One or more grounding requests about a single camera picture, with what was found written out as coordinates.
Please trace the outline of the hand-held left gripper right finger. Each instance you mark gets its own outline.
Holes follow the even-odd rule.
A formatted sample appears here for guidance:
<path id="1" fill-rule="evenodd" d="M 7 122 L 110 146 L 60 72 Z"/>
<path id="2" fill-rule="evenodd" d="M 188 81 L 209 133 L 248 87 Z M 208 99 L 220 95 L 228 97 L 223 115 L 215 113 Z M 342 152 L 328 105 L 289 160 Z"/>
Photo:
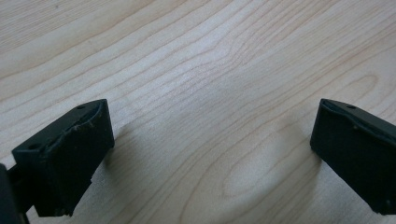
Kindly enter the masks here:
<path id="1" fill-rule="evenodd" d="M 322 99 L 312 150 L 368 205 L 396 215 L 396 126 L 354 105 Z"/>

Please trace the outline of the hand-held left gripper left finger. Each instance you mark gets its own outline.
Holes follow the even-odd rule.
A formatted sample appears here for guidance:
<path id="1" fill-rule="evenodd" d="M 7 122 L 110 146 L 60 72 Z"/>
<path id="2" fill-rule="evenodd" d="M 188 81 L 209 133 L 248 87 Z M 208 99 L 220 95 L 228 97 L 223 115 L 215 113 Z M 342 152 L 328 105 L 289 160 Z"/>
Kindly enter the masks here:
<path id="1" fill-rule="evenodd" d="M 71 216 L 115 145 L 107 100 L 78 105 L 12 150 L 22 210 Z"/>

